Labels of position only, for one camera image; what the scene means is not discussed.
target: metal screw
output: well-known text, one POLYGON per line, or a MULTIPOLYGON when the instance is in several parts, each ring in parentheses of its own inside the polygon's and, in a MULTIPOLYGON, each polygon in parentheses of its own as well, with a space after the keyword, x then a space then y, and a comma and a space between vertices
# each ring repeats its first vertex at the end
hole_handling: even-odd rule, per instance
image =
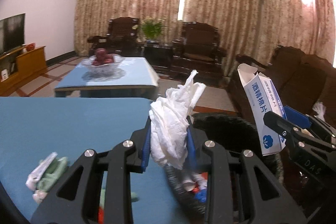
POLYGON ((92 157, 95 154, 95 152, 92 149, 88 149, 84 152, 84 156, 86 157, 92 157))
POLYGON ((126 140, 123 142, 124 147, 131 147, 133 146, 133 142, 131 140, 126 140))
POLYGON ((215 146, 215 142, 211 141, 211 140, 206 141, 204 144, 205 144, 206 147, 214 147, 215 146))
POLYGON ((253 156, 253 152, 251 150, 244 150, 243 154, 245 157, 248 157, 248 158, 253 156))

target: white cardboard box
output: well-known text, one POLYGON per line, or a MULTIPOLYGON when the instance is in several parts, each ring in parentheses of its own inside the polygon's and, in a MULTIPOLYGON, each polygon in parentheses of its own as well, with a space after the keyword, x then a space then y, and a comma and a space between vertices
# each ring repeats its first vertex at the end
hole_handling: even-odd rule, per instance
POLYGON ((247 64, 238 66, 238 74, 251 105, 256 122, 261 152, 270 155, 280 152, 286 145, 285 139, 264 124, 264 114, 273 111, 286 118, 278 92, 270 78, 257 73, 257 68, 247 64))

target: blue table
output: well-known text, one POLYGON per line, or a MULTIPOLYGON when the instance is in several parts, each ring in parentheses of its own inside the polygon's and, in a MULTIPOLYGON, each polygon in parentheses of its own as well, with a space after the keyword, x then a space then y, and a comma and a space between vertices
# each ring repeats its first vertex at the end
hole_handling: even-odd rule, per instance
POLYGON ((55 87, 55 97, 66 97, 80 90, 81 97, 142 97, 157 98, 159 77, 143 57, 126 57, 115 75, 96 78, 78 64, 55 87))
MULTIPOLYGON (((144 98, 0 97, 0 181, 30 220, 37 204, 25 182, 39 160, 56 151, 74 162, 86 149, 110 150, 144 128, 150 109, 144 98)), ((131 174, 135 224, 188 223, 151 159, 144 174, 131 174)))

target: blue object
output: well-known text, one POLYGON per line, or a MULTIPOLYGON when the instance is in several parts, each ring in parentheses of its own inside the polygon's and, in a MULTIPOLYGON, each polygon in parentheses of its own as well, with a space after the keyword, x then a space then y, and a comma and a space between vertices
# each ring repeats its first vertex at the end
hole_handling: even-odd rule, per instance
POLYGON ((284 107, 282 106, 282 102, 280 100, 279 94, 278 94, 278 92, 277 92, 277 90, 276 90, 272 81, 271 81, 271 86, 272 86, 272 89, 273 89, 273 94, 275 96, 275 99, 277 100, 278 106, 280 108, 281 117, 283 117, 285 120, 287 120, 286 111, 284 110, 284 107))
POLYGON ((189 167, 191 169, 196 169, 197 161, 196 161, 195 145, 189 127, 187 128, 187 150, 188 150, 187 160, 189 163, 189 167))
POLYGON ((293 124, 296 124, 298 127, 303 129, 310 128, 311 122, 309 121, 309 118, 306 115, 303 115, 301 112, 298 112, 297 110, 289 106, 284 106, 283 108, 286 112, 288 121, 292 122, 293 124))
POLYGON ((273 138, 271 137, 271 135, 265 135, 262 140, 266 149, 273 146, 273 138))
MULTIPOLYGON (((56 151, 74 162, 86 149, 108 151, 144 128, 150 100, 144 98, 0 97, 0 181, 28 219, 37 204, 25 182, 40 159, 56 151)), ((149 160, 131 173, 136 224, 189 223, 167 185, 164 170, 149 160)))
POLYGON ((207 201, 207 190, 203 189, 203 190, 198 191, 195 194, 195 199, 199 200, 202 203, 205 203, 207 201))
POLYGON ((150 154, 151 154, 151 124, 149 124, 149 128, 146 134, 146 140, 142 148, 141 168, 143 172, 146 171, 146 168, 148 166, 150 154))
POLYGON ((56 97, 66 97, 67 92, 81 90, 81 97, 157 97, 159 77, 143 57, 126 57, 118 69, 124 71, 120 79, 96 81, 92 74, 78 64, 55 87, 56 97))

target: television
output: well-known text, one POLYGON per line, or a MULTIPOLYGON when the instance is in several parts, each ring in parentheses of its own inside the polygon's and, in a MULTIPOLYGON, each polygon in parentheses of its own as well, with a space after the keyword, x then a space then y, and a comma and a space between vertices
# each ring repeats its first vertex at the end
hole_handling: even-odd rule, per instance
POLYGON ((25 15, 0 20, 0 55, 25 43, 25 15))

